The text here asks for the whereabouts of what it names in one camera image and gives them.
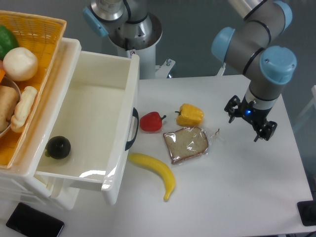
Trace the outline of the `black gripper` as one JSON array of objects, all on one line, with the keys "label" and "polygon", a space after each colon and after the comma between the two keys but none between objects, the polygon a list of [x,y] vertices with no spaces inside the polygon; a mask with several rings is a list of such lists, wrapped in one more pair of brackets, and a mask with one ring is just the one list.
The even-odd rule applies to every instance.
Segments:
[{"label": "black gripper", "polygon": [[267,121],[267,115],[271,108],[267,108],[267,101],[255,96],[246,97],[241,100],[234,95],[226,104],[224,111],[228,113],[229,123],[235,118],[242,118],[253,126],[256,132],[254,142],[258,139],[268,141],[274,134],[277,123]]}]

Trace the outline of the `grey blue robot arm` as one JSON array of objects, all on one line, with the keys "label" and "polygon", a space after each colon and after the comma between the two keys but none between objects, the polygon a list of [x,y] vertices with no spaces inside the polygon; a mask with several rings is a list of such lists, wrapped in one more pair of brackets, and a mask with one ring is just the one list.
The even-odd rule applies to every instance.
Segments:
[{"label": "grey blue robot arm", "polygon": [[271,45],[292,21],[290,6],[281,0],[231,0],[229,4],[243,18],[241,30],[223,28],[213,40],[212,54],[250,80],[242,99],[236,95],[224,110],[242,118],[256,132],[256,139],[268,141],[277,123],[267,116],[291,81],[297,66],[295,54],[286,47]]}]

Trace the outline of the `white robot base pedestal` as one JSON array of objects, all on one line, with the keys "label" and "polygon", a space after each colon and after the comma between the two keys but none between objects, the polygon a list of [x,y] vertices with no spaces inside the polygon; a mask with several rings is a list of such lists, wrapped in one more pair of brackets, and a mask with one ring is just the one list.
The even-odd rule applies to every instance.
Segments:
[{"label": "white robot base pedestal", "polygon": [[156,45],[162,37],[159,19],[148,11],[146,0],[92,0],[83,17],[99,37],[108,37],[118,56],[140,57],[141,79],[171,78],[175,61],[156,64]]}]

